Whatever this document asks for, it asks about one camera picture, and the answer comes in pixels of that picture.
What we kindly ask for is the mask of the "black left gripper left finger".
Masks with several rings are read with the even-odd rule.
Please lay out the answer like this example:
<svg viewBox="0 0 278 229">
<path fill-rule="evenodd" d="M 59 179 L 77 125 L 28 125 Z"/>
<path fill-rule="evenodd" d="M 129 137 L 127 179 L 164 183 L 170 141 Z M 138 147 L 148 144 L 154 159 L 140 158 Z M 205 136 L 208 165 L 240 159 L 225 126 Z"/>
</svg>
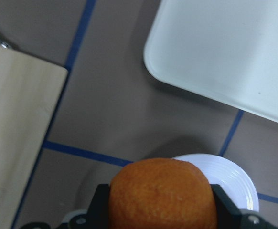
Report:
<svg viewBox="0 0 278 229">
<path fill-rule="evenodd" d="M 88 222 L 108 222 L 109 184 L 99 184 L 87 210 Z"/>
</svg>

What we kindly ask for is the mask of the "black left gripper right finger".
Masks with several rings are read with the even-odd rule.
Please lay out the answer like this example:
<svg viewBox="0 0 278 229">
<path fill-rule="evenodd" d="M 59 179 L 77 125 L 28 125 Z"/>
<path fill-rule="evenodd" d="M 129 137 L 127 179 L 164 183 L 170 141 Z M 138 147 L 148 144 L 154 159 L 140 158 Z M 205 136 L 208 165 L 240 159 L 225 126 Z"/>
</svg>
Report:
<svg viewBox="0 0 278 229">
<path fill-rule="evenodd" d="M 230 197 L 218 184 L 211 184 L 213 191 L 218 229 L 238 229 L 241 222 L 241 211 L 237 208 Z"/>
</svg>

